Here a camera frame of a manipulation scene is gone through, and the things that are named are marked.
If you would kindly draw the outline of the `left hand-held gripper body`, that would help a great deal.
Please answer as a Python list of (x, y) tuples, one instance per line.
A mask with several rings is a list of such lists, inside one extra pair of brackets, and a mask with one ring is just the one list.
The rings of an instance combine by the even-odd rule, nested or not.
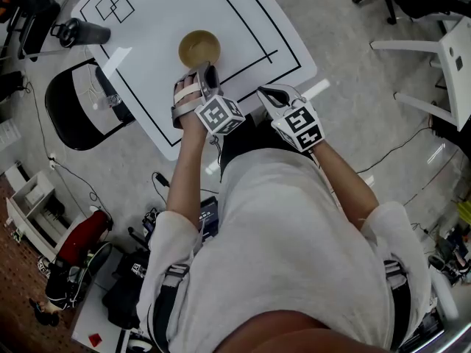
[[(187, 76), (195, 76), (197, 67), (191, 69), (179, 81)], [(174, 128), (181, 129), (180, 118), (189, 113), (195, 113), (210, 135), (228, 135), (242, 122), (245, 116), (238, 106), (238, 102), (224, 96), (221, 88), (220, 95), (202, 95), (200, 98), (184, 105), (171, 107), (171, 117)]]

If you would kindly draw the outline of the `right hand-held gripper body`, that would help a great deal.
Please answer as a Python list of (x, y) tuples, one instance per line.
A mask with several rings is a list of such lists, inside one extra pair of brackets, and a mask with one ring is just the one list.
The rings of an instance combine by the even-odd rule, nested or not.
[(299, 152), (312, 150), (325, 139), (324, 130), (312, 103), (295, 99), (284, 112), (273, 118), (272, 128)]

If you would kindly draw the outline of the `person's left hand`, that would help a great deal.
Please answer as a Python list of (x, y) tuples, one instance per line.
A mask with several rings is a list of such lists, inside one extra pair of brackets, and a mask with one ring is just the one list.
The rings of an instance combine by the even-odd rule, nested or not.
[(184, 105), (202, 96), (197, 78), (187, 76), (174, 87), (174, 106)]

